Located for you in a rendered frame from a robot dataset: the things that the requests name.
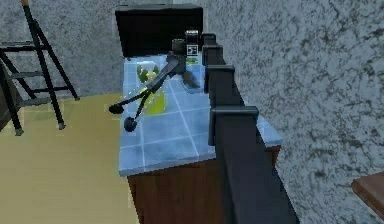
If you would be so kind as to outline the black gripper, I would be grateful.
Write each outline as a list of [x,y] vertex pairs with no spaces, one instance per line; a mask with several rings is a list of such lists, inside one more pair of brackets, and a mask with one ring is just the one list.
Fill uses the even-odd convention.
[[138,66],[140,84],[130,90],[120,102],[109,107],[112,114],[122,114],[124,106],[130,103],[137,105],[137,111],[124,120],[124,129],[133,132],[142,116],[146,114],[161,114],[166,109],[166,97],[163,85],[175,74],[186,71],[186,44],[184,39],[173,39],[172,50],[167,55],[166,61],[170,68],[165,66],[162,70],[158,66],[145,69]]

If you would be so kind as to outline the yellow green spray bottle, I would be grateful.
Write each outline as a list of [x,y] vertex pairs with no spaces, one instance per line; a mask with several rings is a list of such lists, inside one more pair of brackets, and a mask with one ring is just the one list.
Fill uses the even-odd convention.
[[[137,76],[142,84],[155,78],[160,73],[154,61],[141,61],[137,63]],[[161,114],[166,109],[166,98],[163,90],[151,93],[144,103],[143,111],[146,115]]]

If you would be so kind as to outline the brown counter blue tiled top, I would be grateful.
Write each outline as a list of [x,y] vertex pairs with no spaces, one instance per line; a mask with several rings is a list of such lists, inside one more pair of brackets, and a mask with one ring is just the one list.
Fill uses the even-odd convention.
[[215,148],[208,144],[208,96],[166,82],[159,114],[121,132],[119,175],[128,180],[140,224],[224,224]]

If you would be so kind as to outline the black box appliance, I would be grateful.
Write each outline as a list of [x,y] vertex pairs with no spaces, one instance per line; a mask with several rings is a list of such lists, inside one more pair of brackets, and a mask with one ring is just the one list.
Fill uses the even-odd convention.
[[115,16],[125,58],[164,55],[187,30],[203,31],[203,8],[192,3],[118,5]]

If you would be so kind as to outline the black step ladder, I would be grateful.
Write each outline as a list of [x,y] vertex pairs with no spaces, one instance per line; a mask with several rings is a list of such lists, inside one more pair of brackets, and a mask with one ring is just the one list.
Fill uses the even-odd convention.
[[[48,103],[51,103],[53,106],[58,123],[58,129],[63,130],[66,125],[62,117],[56,92],[62,90],[69,91],[76,101],[79,101],[80,97],[76,93],[74,86],[70,82],[70,79],[64,71],[58,57],[56,56],[45,34],[43,33],[38,21],[33,18],[29,6],[29,1],[20,0],[20,2],[24,11],[24,15],[28,24],[32,40],[25,42],[2,42],[0,44],[0,88],[4,95],[10,118],[15,129],[15,135],[21,136],[24,133],[18,116],[18,110],[20,108],[27,106],[39,106]],[[56,66],[59,74],[65,82],[64,86],[53,86],[44,51],[48,53],[49,57]],[[9,52],[35,52],[38,57],[41,69],[39,71],[33,72],[19,72],[14,66],[14,64],[11,62],[11,60],[8,58],[7,53]],[[31,89],[25,81],[25,78],[31,77],[43,77],[46,83],[46,87],[40,89]],[[18,103],[14,102],[10,90],[10,85],[8,84],[8,82],[11,80],[17,80],[19,82],[21,87],[28,94],[28,100],[23,100]]]

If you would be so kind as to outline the brown wooden table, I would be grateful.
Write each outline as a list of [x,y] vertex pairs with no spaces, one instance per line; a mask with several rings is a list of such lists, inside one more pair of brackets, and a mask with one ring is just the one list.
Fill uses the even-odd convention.
[[351,188],[384,221],[384,172],[354,179]]

